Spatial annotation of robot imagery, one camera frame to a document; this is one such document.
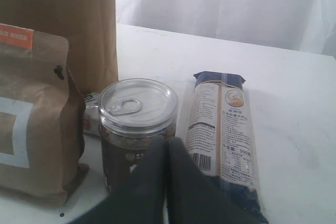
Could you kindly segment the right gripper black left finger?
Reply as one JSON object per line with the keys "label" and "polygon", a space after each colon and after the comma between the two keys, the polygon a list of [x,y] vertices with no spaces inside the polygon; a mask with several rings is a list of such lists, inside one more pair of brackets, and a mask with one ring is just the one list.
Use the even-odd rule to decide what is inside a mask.
{"label": "right gripper black left finger", "polygon": [[166,141],[156,137],[130,176],[72,223],[163,223]]}

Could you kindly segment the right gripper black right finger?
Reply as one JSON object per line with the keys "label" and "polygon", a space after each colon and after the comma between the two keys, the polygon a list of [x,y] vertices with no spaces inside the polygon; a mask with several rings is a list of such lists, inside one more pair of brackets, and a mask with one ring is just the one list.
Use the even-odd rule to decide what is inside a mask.
{"label": "right gripper black right finger", "polygon": [[169,223],[254,222],[202,174],[178,137],[168,141],[166,197]]}

